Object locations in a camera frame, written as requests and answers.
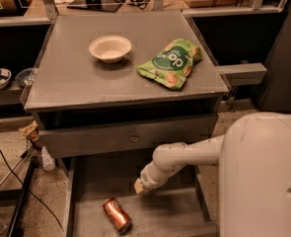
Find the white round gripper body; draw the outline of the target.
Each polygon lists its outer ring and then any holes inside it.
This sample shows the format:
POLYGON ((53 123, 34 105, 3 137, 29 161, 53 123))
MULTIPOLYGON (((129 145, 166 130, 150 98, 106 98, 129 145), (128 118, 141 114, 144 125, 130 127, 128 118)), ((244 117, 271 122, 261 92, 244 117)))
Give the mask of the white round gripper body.
POLYGON ((160 188, 163 185, 160 171, 155 166, 146 166, 140 174, 140 185, 146 192, 160 188))

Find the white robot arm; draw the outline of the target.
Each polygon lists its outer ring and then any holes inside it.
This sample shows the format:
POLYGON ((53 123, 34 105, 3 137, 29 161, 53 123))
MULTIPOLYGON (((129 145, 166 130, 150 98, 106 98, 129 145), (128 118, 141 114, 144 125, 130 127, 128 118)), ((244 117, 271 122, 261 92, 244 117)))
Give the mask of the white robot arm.
POLYGON ((220 237, 291 237, 291 115, 254 113, 221 136, 160 145, 134 189, 158 189, 186 165, 219 167, 220 237))

